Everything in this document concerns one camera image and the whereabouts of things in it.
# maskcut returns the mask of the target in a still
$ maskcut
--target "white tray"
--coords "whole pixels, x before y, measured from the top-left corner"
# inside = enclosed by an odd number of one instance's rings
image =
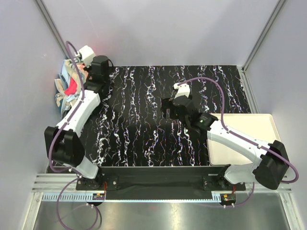
[[[271,114],[224,114],[224,122],[254,138],[273,143],[280,141],[273,117]],[[238,152],[208,140],[208,152],[211,165],[249,164],[251,161]]]

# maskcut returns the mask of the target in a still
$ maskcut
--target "metal frame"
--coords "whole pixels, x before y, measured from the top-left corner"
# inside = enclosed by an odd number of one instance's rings
[[[49,11],[47,10],[45,4],[43,3],[43,0],[34,0],[35,4],[37,5],[39,11],[41,12],[43,18],[46,21],[47,26],[49,27],[53,37],[55,38],[56,42],[58,43],[62,53],[67,58],[68,53],[65,47],[64,40],[62,39],[61,35],[58,32],[58,29],[56,25],[54,24],[52,17],[50,16]]]
[[[28,209],[27,218],[24,223],[24,230],[31,230],[33,229],[35,225],[35,221],[38,215],[38,210],[41,204],[41,201],[43,200],[44,193],[50,193],[53,192],[54,195],[59,194],[59,192],[62,190],[63,186],[65,186],[68,182],[76,178],[75,174],[61,174],[61,173],[50,173],[50,174],[38,174],[32,189],[33,196],[31,200],[31,205]],[[76,191],[75,190],[76,183],[71,184],[67,190],[66,193],[71,194],[84,194],[84,191]],[[250,192],[252,188],[252,183],[246,184],[246,191],[236,191],[237,193],[246,193]],[[86,194],[90,193],[103,193],[104,191],[86,191]],[[220,193],[223,193],[222,191],[214,191],[212,192],[213,197],[217,197],[220,195]],[[292,230],[299,230],[304,229],[302,222],[299,218],[298,211],[296,208],[296,205],[293,200],[293,195],[291,191],[291,186],[289,184],[282,184],[278,190],[270,190],[265,187],[263,187],[260,184],[256,184],[254,193],[278,193],[281,197],[281,201],[284,207],[284,211],[286,213],[289,226]],[[120,200],[112,200],[109,202],[121,202]],[[146,200],[145,202],[169,202],[169,203],[199,203],[199,202],[205,202],[205,203],[217,203],[218,200],[212,199],[212,200]]]
[[[241,82],[243,84],[243,88],[244,88],[244,92],[248,101],[248,105],[250,108],[250,111],[252,114],[258,114],[259,113],[259,109],[256,103],[256,99],[255,96],[253,94],[253,91],[251,89],[251,85],[249,83],[248,77],[246,75],[246,73],[243,71],[242,67],[237,67],[239,75],[241,77]]]
[[[285,5],[285,3],[287,2],[287,0],[279,0],[278,3],[276,4],[272,14],[270,15],[267,23],[265,24],[256,44],[254,45],[250,55],[248,56],[245,64],[243,65],[243,70],[246,71],[249,66],[250,63],[252,62],[252,60],[254,59],[254,56],[256,55],[257,51],[259,50],[263,40],[265,39],[266,35],[268,34],[269,30],[271,29],[275,19],[277,18],[278,14],[280,13],[280,11],[282,10],[283,6]]]

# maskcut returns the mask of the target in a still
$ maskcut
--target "metal floor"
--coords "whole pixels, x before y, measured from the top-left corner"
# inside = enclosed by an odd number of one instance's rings
[[[247,198],[238,194],[240,203]],[[70,213],[79,202],[61,202],[61,216]],[[244,206],[223,209],[218,204],[196,203],[104,203],[99,206],[102,224],[99,230],[289,230],[278,194],[254,194]],[[74,230],[87,229],[95,211],[82,207],[63,222]],[[42,202],[35,230],[63,229],[57,222],[56,202]]]

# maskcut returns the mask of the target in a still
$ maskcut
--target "red cloth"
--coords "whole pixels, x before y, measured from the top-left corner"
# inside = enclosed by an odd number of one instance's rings
[[[69,87],[64,91],[66,95],[75,94],[77,92],[77,83],[73,78],[71,78],[71,82],[69,83]]]

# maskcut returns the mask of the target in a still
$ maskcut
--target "blue fabric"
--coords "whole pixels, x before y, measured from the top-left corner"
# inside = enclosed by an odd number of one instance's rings
[[[71,82],[71,78],[70,78],[70,76],[69,76],[69,74],[66,70],[65,63],[63,64],[62,73],[59,75],[59,78],[63,82],[63,87],[66,87],[64,90],[66,90],[69,87],[69,84]]]
[[[77,99],[79,97],[79,95],[78,94],[71,94],[71,95],[68,95],[68,97],[67,97],[67,102],[70,102],[70,101],[72,101],[72,100],[74,100],[74,99]]]

